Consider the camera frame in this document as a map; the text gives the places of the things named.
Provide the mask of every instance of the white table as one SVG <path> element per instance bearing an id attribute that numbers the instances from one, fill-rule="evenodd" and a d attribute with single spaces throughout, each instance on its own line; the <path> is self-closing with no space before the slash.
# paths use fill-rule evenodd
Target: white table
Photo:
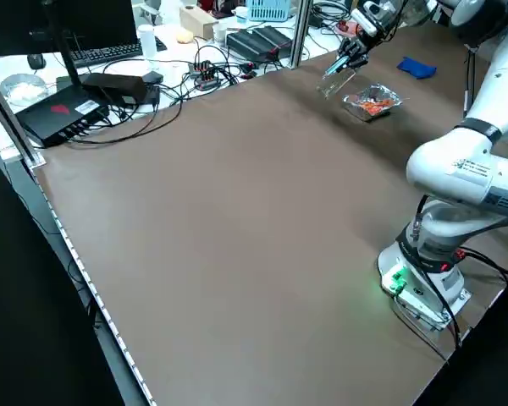
<path id="1" fill-rule="evenodd" d="M 221 19 L 220 24 L 226 25 L 229 29 L 244 29 L 254 25 L 258 25 L 257 22 L 247 22 L 247 24 L 241 24 L 236 21 L 235 17 L 229 17 L 227 19 Z M 284 23 L 266 23 L 264 25 L 271 25 L 275 28 L 278 28 L 283 34 L 288 37 L 292 37 L 294 34 L 295 27 L 295 18 L 289 19 Z M 162 62 L 153 63 L 151 66 L 148 62 L 132 62 L 132 61 L 124 61 L 121 63 L 116 63 L 109 67 L 106 70 L 106 73 L 109 74 L 130 74 L 130 75 L 144 75 L 148 73 L 150 70 L 154 68 L 154 66 L 158 67 L 158 70 L 161 74 L 164 75 L 163 83 L 167 86 L 174 86 L 180 83 L 182 74 L 188 71 L 188 66 L 186 63 L 172 63 L 165 61 L 193 61 L 194 56 L 197 52 L 197 44 L 195 42 L 191 44 L 179 44 L 175 40 L 175 34 L 177 30 L 180 28 L 179 24 L 175 22 L 171 22 L 165 25 L 159 25 L 155 27 L 156 35 L 160 38 L 164 44 L 168 47 L 166 51 L 159 52 L 157 54 L 157 60 Z M 199 46 L 202 47 L 205 45 L 205 41 L 198 40 Z M 311 28 L 309 30 L 309 36 L 305 39 L 305 51 L 304 51 L 304 59 L 314 58 L 319 55 L 326 53 L 327 51 L 334 51 L 340 44 L 340 39 L 338 36 L 327 35 L 327 30 L 324 31 L 324 34 L 320 32 L 320 30 L 316 30 Z M 201 60 L 210 60 L 213 63 L 222 63 L 225 62 L 224 55 L 215 50 L 213 48 L 204 48 L 201 51 Z M 47 66 L 44 69 L 38 70 L 37 75 L 45 80 L 45 82 L 49 85 L 49 91 L 56 91 L 56 87 L 54 86 L 55 80 L 58 76 L 67 75 L 66 69 L 64 67 L 62 57 L 59 53 L 48 53 L 44 54 L 44 58 L 47 61 Z M 231 63 L 241 63 L 245 61 L 241 61 L 238 58 L 235 58 L 233 53 L 230 56 L 229 61 Z M 288 58 L 282 59 L 281 63 L 286 66 L 288 63 Z M 91 67 L 92 72 L 102 72 L 104 65 L 95 65 Z M 267 72 L 271 70 L 275 70 L 273 65 L 267 66 Z M 82 68 L 79 69 L 80 74 L 88 73 L 89 69 Z M 265 67 L 257 70 L 258 75 L 264 74 L 266 71 Z M 9 77 L 11 74 L 32 74 L 33 70 L 30 69 L 25 55 L 20 56 L 10 56 L 0 58 L 0 84 L 3 80 Z M 193 80 L 189 80 L 186 82 L 186 87 L 188 89 L 193 87 Z M 197 96 L 201 94 L 200 91 L 192 92 L 192 96 Z M 165 108 L 171 102 L 170 99 L 162 95 L 160 99 L 159 108 Z M 12 110 L 14 112 L 18 112 L 25 107 L 15 106 L 10 104 Z M 152 111 L 151 106 L 140 107 L 138 113 L 134 115 L 135 117 L 139 117 L 143 113 L 148 113 Z M 113 122 L 118 122 L 118 118 L 111 113 L 109 118 Z M 9 138 L 8 134 L 4 130 L 3 126 L 0 124 L 0 151 L 3 160 L 11 160 L 19 156 L 17 149 L 13 145 L 13 141 Z"/>

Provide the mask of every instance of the blue cloth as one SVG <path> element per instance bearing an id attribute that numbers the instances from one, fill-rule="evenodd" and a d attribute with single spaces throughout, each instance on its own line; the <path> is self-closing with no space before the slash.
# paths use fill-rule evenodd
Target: blue cloth
<path id="1" fill-rule="evenodd" d="M 408 72 L 416 79 L 430 78 L 437 71 L 436 66 L 424 65 L 409 57 L 403 57 L 403 62 L 399 63 L 397 68 Z"/>

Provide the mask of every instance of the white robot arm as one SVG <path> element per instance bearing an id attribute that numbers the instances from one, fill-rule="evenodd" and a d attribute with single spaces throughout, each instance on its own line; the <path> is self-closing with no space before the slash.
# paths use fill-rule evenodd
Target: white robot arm
<path id="1" fill-rule="evenodd" d="M 421 2 L 377 7 L 366 2 L 355 10 L 352 16 L 364 30 L 343 42 L 328 73 L 354 68 L 358 60 L 366 63 L 368 51 L 406 23 L 401 17 L 421 24 L 432 10 L 429 0 Z M 491 154 L 493 145 L 508 137 L 508 0 L 461 0 L 451 28 L 472 48 L 491 38 L 500 44 L 465 119 L 411 155 L 408 180 L 435 200 L 423 201 L 378 257 L 383 289 L 437 329 L 455 320 L 470 299 L 458 266 L 459 246 L 474 235 L 508 226 L 508 159 Z"/>

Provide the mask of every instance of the brown table surface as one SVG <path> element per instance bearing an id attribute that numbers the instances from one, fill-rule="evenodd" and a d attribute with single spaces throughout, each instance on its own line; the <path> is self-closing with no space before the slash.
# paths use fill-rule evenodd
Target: brown table surface
<path id="1" fill-rule="evenodd" d="M 437 74 L 399 71 L 405 55 Z M 406 98 L 371 124 L 318 96 L 328 55 L 187 102 L 140 139 L 45 151 L 37 177 L 160 404 L 413 402 L 442 362 L 375 261 L 421 195 L 407 157 L 461 119 L 465 55 L 445 29 L 400 30 L 349 86 Z M 508 233 L 472 246 L 508 266 Z M 487 305 L 501 285 L 463 269 Z"/>

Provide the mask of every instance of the keyboard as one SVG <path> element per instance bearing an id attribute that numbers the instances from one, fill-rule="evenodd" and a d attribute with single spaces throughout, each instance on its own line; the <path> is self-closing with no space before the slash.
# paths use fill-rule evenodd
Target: keyboard
<path id="1" fill-rule="evenodd" d="M 157 51 L 168 49 L 158 37 L 156 37 Z M 102 49 L 87 49 L 86 51 L 72 51 L 71 56 L 74 59 L 76 68 L 84 68 L 99 63 L 117 61 L 119 59 L 139 57 L 143 54 L 139 39 L 136 44 L 118 45 L 116 47 Z"/>

